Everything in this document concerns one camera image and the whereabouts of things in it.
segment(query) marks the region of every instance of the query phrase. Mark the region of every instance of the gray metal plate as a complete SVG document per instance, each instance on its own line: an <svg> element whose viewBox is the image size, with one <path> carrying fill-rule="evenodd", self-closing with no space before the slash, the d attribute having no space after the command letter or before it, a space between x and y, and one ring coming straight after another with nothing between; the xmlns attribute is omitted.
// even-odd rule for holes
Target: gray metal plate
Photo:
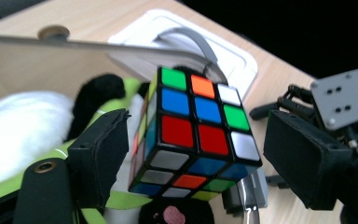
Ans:
<svg viewBox="0 0 358 224"><path fill-rule="evenodd" d="M358 121L358 69L318 79L310 90L327 130Z"/></svg>

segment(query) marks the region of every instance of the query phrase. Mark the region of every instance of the plush toy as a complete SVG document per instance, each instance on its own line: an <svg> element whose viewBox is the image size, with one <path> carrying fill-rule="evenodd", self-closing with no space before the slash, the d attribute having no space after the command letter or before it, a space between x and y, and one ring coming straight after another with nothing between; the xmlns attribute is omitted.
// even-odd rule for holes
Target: plush toy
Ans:
<svg viewBox="0 0 358 224"><path fill-rule="evenodd" d="M53 91L30 91L0 100L0 182L62 144L73 101Z"/></svg>
<svg viewBox="0 0 358 224"><path fill-rule="evenodd" d="M77 94L72 110L74 119L65 141L77 138L103 104L125 95L123 79L113 74L103 74L85 83Z"/></svg>

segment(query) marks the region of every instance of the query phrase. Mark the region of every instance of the screw hole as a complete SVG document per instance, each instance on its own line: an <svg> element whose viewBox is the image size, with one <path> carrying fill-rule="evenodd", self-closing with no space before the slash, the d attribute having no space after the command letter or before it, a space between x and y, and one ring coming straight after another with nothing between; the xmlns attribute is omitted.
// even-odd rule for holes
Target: screw hole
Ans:
<svg viewBox="0 0 358 224"><path fill-rule="evenodd" d="M46 173L46 172L54 169L54 167L56 165L57 165L57 163L54 161L46 161L46 162L43 162L42 164L37 165L34 168L34 171L39 174Z"/></svg>
<svg viewBox="0 0 358 224"><path fill-rule="evenodd" d="M68 39L69 34L69 30L64 26L50 25L40 30L37 34L37 37L40 40L55 39L66 41Z"/></svg>

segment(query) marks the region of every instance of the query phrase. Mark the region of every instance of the wooden table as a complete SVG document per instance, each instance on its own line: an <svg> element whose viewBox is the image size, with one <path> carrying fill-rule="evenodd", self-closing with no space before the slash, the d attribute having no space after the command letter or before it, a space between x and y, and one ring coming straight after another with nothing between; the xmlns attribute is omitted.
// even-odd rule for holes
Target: wooden table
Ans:
<svg viewBox="0 0 358 224"><path fill-rule="evenodd" d="M105 43L111 35L144 15L147 10L155 8L180 15L255 57L258 74L244 100L248 112L256 106L276 101L291 83L308 88L312 82L311 77L290 64L173 0L46 1L0 20L0 35L37 38L43 27L59 24L69 29L70 41ZM262 154L267 120L250 122ZM272 165L264 158L263 162L266 175L275 175ZM306 209L290 189L268 187L268 190L268 207L259 210L261 223L339 223L340 202L337 202L334 211L312 211ZM221 197L213 199L211 205L216 223L229 223L230 217L222 209Z"/></svg>

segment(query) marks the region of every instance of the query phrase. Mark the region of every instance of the green plush toy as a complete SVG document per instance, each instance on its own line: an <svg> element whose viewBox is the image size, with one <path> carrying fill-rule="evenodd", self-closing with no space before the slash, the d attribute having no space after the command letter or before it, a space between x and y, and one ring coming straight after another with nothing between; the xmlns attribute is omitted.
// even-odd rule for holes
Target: green plush toy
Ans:
<svg viewBox="0 0 358 224"><path fill-rule="evenodd" d="M141 86L141 82L138 79L132 77L123 78L123 81L124 81L125 92L126 92L125 97L119 100L114 99L104 103L92 117L89 126L98 117L100 117L102 114L106 112L120 109L120 108L128 109L131 103L131 99L135 96L139 87ZM74 139L69 140L60 146L52 148L48 153L46 153L45 155L43 155L42 157L38 158L35 161L41 161L43 159L48 159L48 158L66 159L68 157L67 149L69 146L71 146L71 144L74 141L75 141ZM12 176L10 179L7 179L0 183L0 197L3 197L15 190L18 190L21 187L23 173L24 170ZM142 195L128 193L126 189L114 189L111 191L111 196L106 204L106 208L113 208L118 210L132 209L135 207L142 206L149 202L151 202L151 199L148 199ZM96 209L82 209L82 212L88 223L105 223L103 216Z"/></svg>

